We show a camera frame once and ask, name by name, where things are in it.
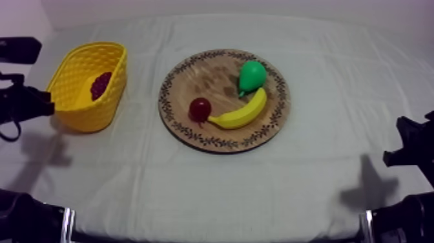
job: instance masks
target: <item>white wall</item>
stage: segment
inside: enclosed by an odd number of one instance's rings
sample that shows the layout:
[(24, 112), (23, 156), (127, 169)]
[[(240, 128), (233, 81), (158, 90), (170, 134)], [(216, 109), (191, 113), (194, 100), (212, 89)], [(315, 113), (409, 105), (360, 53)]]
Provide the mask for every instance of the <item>white wall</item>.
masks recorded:
[(42, 0), (55, 28), (134, 16), (261, 13), (377, 26), (434, 40), (434, 0)]
[[(1, 0), (0, 37), (33, 36), (43, 42), (52, 32), (41, 0)], [(0, 63), (3, 73), (27, 75), (31, 65)]]

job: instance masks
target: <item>plastic fruit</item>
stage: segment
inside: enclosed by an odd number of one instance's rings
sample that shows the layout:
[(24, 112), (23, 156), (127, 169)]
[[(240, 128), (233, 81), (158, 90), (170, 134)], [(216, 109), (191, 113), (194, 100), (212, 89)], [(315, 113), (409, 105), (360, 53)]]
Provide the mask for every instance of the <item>plastic fruit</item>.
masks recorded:
[(267, 103), (267, 93), (259, 88), (250, 102), (236, 111), (222, 114), (219, 117), (209, 116), (208, 121), (219, 125), (223, 129), (236, 129), (252, 122), (264, 109)]
[(206, 122), (211, 114), (211, 103), (205, 98), (196, 98), (190, 103), (189, 117), (192, 121)]
[(105, 72), (100, 77), (95, 79), (95, 82), (93, 82), (92, 87), (90, 88), (90, 93), (92, 93), (92, 101), (97, 100), (104, 94), (107, 85), (109, 85), (111, 77), (111, 72)]
[(245, 93), (262, 87), (267, 79), (265, 67), (258, 61), (247, 61), (241, 68), (240, 83), (238, 85), (240, 97)]

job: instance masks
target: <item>grape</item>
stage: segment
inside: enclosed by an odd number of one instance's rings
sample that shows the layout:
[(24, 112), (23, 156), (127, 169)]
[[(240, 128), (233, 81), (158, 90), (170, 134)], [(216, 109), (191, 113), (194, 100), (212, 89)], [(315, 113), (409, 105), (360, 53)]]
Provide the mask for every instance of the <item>grape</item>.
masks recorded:
[(112, 77), (111, 72), (105, 72), (100, 75), (92, 84), (90, 88), (90, 93), (92, 94), (92, 101), (97, 100), (100, 96), (104, 94), (107, 85), (109, 85), (110, 78)]
[(190, 103), (189, 117), (194, 122), (206, 122), (211, 114), (211, 103), (205, 98), (196, 98)]

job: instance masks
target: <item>red grapes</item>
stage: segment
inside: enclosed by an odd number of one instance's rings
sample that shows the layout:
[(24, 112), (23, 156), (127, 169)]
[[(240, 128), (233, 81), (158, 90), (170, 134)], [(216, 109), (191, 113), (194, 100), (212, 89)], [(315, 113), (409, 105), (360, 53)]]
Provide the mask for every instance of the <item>red grapes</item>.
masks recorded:
[(93, 82), (92, 87), (90, 88), (90, 92), (92, 93), (92, 101), (97, 100), (104, 94), (107, 85), (109, 85), (111, 77), (111, 72), (105, 72), (100, 77), (95, 79), (95, 82)]

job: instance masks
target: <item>plastic basket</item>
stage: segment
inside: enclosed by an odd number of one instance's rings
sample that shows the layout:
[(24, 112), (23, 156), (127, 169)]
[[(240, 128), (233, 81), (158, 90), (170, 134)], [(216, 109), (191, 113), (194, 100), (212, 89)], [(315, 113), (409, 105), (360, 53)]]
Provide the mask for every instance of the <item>plastic basket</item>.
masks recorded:
[[(107, 127), (127, 83), (126, 67), (127, 49), (118, 43), (89, 43), (69, 52), (47, 88), (56, 104), (56, 116), (81, 132)], [(92, 101), (92, 83), (104, 72), (111, 72), (112, 77), (104, 94)]]

